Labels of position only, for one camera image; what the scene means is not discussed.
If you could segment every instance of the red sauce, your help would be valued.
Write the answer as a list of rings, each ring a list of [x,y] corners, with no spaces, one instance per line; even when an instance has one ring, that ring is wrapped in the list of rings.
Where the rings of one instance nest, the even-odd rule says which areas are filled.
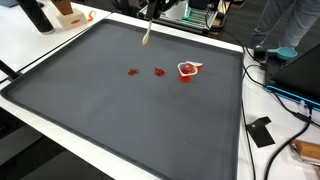
[[[158,68],[155,68],[154,73],[157,76],[163,76],[164,75],[164,71],[162,69],[158,69]]]
[[[181,72],[183,74],[190,74],[190,70],[189,69],[181,69]],[[180,74],[180,81],[182,82],[189,82],[191,80],[192,76],[181,76]]]
[[[196,71],[195,66],[193,66],[192,64],[185,64],[184,67],[181,69],[181,72],[183,72],[184,74],[191,74],[191,73],[194,73],[195,71]]]
[[[138,74],[139,70],[137,69],[130,69],[130,71],[128,72],[128,75],[133,76],[135,74]]]
[[[203,67],[203,64],[201,66],[197,66],[198,71],[200,71]]]

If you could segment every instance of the jeans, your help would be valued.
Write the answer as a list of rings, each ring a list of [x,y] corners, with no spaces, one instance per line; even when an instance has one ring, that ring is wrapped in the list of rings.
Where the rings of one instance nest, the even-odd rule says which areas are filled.
[[[269,0],[252,35],[250,48],[263,44],[291,5],[294,5],[294,8],[278,38],[278,47],[298,46],[302,37],[320,16],[320,0]]]

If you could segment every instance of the cable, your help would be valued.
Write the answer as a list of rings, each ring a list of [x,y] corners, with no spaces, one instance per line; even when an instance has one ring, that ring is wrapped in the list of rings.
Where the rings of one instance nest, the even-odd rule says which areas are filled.
[[[253,55],[249,52],[249,49],[246,47],[247,53],[249,54],[249,56],[252,58],[252,60],[254,60],[254,62],[258,62],[255,60],[255,58],[253,57]]]
[[[243,49],[243,54],[245,54],[245,47],[242,45],[242,43],[240,42],[240,40],[237,39],[237,38],[236,38],[233,34],[231,34],[230,32],[228,32],[228,31],[224,31],[224,32],[226,32],[226,33],[228,33],[230,36],[232,36],[232,37],[241,45],[241,47],[242,47],[242,49]],[[248,67],[246,67],[246,68],[243,66],[243,69],[244,69],[244,71],[245,71],[245,74],[243,75],[243,78],[244,78],[245,75],[247,75],[251,81],[253,81],[254,83],[256,83],[256,84],[258,84],[258,85],[260,85],[260,86],[262,86],[262,87],[265,87],[265,85],[263,85],[262,83],[259,83],[259,82],[255,81],[254,79],[252,79],[252,77],[250,76],[250,74],[249,74],[248,71],[247,71],[250,67],[252,67],[252,66],[248,66]],[[290,112],[290,113],[291,113],[293,116],[295,116],[296,118],[298,118],[298,119],[306,122],[306,125],[305,125],[305,127],[304,127],[299,133],[297,133],[296,135],[294,135],[293,137],[291,137],[289,140],[287,140],[284,144],[282,144],[282,145],[275,151],[275,153],[272,155],[271,159],[270,159],[269,162],[268,162],[268,165],[267,165],[267,168],[266,168],[266,172],[265,172],[265,175],[264,175],[264,180],[268,180],[268,175],[269,175],[269,171],[270,171],[271,165],[272,165],[274,159],[277,157],[277,155],[278,155],[291,141],[293,141],[294,139],[296,139],[297,137],[299,137],[301,134],[303,134],[305,131],[307,131],[307,129],[308,129],[309,126],[310,126],[310,123],[312,122],[311,117],[306,117],[306,116],[304,116],[304,115],[302,115],[302,114],[300,114],[300,113],[298,113],[298,112],[295,113],[295,112],[289,110],[289,109],[284,105],[284,103],[281,101],[281,99],[280,99],[274,92],[272,92],[272,93],[276,96],[276,98],[279,100],[280,104],[281,104],[288,112]]]
[[[258,68],[260,68],[260,69],[267,70],[266,67],[261,66],[261,65],[257,65],[257,64],[251,64],[251,65],[247,66],[247,67],[246,67],[246,70],[248,71],[248,69],[251,68],[251,67],[258,67]]]
[[[291,111],[286,105],[284,105],[283,101],[279,98],[279,96],[277,94],[275,94],[274,92],[271,92],[279,101],[279,103],[281,104],[281,106],[288,111],[290,114],[292,114],[293,116],[297,117],[299,120],[303,121],[303,122],[307,122],[308,120],[306,120],[300,113],[298,112],[293,112]],[[311,124],[316,126],[317,128],[320,129],[320,124],[316,123],[315,121],[313,121],[312,119],[310,120]]]
[[[287,106],[284,105],[284,103],[281,101],[281,99],[279,98],[279,96],[278,96],[276,93],[274,93],[274,92],[271,92],[271,93],[277,98],[277,100],[279,101],[279,103],[281,104],[281,106],[282,106],[286,111],[288,111],[288,112],[291,113],[292,115],[295,114],[295,112],[291,111],[290,109],[287,108]]]
[[[307,131],[307,129],[309,128],[310,126],[310,121],[306,122],[304,128],[299,132],[297,133],[296,135],[292,136],[289,140],[287,140],[285,143],[283,143],[276,151],[275,153],[272,155],[272,157],[270,158],[269,162],[268,162],[268,165],[267,165],[267,168],[266,168],[266,172],[264,174],[264,180],[268,180],[268,176],[269,176],[269,172],[270,172],[270,168],[271,168],[271,165],[274,161],[274,159],[277,157],[277,155],[287,146],[289,145],[294,139],[296,139],[297,137],[299,137],[301,134],[303,134],[304,132]]]
[[[250,145],[250,140],[249,140],[249,136],[248,136],[248,131],[247,131],[247,120],[246,120],[246,116],[244,113],[244,106],[243,106],[243,100],[241,102],[241,109],[242,109],[242,116],[243,116],[243,122],[244,122],[244,129],[246,131],[246,137],[247,137],[247,142],[248,142],[248,149],[249,149],[249,153],[250,153],[250,159],[251,159],[251,164],[252,164],[252,173],[253,173],[253,180],[256,180],[256,168],[254,166],[254,162],[253,162],[253,156],[252,156],[252,151],[251,151],[251,145]]]
[[[246,70],[248,70],[250,67],[256,67],[258,65],[250,65],[248,67],[246,67]],[[242,81],[244,80],[246,73],[243,74],[242,76]],[[246,131],[246,137],[247,137],[247,142],[248,142],[248,149],[249,149],[249,153],[250,153],[250,159],[251,159],[251,164],[252,164],[252,174],[253,174],[253,180],[256,180],[256,168],[253,162],[253,156],[252,156],[252,151],[251,151],[251,145],[250,145],[250,140],[249,140],[249,136],[248,136],[248,131],[247,131],[247,120],[246,120],[246,115],[244,112],[244,105],[243,105],[243,99],[241,101],[241,109],[242,109],[242,116],[243,116],[243,123],[244,123],[244,129]]]

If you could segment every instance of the gray work surface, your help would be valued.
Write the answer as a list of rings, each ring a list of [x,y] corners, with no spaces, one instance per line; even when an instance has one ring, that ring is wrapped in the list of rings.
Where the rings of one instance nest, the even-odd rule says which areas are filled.
[[[160,178],[236,179],[242,54],[145,32],[104,20],[1,94]]]

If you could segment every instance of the black card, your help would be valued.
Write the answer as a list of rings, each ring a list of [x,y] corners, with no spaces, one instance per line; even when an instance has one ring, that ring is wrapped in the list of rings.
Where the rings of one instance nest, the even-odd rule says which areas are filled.
[[[249,134],[259,148],[275,144],[268,129],[265,127],[270,122],[271,120],[268,117],[263,117],[246,126],[247,131],[249,131]]]

